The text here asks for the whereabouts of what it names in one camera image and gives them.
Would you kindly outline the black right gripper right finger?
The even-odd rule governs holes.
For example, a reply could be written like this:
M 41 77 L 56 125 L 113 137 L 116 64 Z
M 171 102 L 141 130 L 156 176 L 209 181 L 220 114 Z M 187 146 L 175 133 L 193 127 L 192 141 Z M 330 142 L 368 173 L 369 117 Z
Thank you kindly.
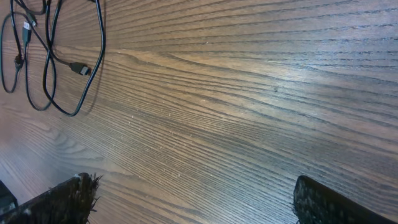
M 397 224 L 306 175 L 296 181 L 293 210 L 300 224 Z

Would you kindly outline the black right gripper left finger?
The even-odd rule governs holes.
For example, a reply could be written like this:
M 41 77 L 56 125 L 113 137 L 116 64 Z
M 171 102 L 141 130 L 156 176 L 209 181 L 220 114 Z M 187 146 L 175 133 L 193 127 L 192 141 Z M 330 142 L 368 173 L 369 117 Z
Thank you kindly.
M 86 224 L 95 212 L 101 177 L 85 172 L 1 215 L 1 224 Z

